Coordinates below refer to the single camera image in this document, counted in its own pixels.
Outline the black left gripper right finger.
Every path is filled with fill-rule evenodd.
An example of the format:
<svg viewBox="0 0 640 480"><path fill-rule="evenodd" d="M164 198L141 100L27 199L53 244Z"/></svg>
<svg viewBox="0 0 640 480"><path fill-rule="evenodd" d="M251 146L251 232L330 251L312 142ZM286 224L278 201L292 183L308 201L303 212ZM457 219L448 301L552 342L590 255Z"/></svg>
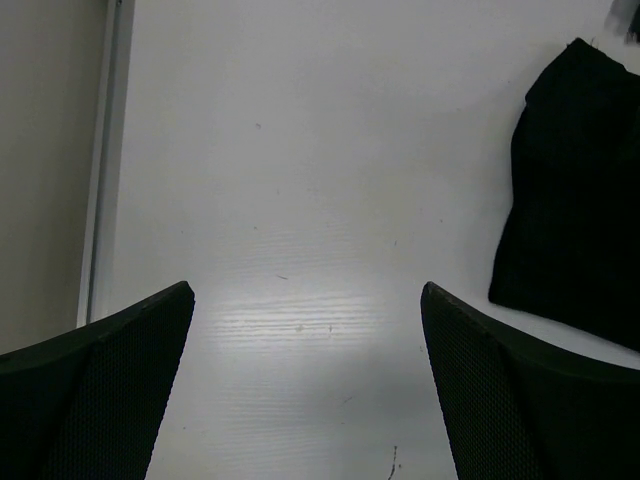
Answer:
<svg viewBox="0 0 640 480"><path fill-rule="evenodd" d="M638 478L637 370L540 340L433 282L421 315L458 478Z"/></svg>

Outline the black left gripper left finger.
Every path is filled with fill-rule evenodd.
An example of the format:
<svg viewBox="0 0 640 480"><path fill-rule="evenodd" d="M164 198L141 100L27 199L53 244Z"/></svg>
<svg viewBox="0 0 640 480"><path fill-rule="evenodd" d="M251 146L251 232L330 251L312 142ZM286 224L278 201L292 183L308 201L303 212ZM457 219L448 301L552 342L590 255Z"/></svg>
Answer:
<svg viewBox="0 0 640 480"><path fill-rule="evenodd" d="M145 478L194 305L181 281L2 355L2 478Z"/></svg>

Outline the black pleated skirt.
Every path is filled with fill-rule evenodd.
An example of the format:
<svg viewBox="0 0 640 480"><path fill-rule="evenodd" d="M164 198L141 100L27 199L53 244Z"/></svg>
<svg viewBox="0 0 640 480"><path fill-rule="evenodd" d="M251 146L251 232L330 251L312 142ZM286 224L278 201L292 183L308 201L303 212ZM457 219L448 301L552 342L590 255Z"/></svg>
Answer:
<svg viewBox="0 0 640 480"><path fill-rule="evenodd" d="M639 346L639 78L582 39L525 97L489 300Z"/></svg>

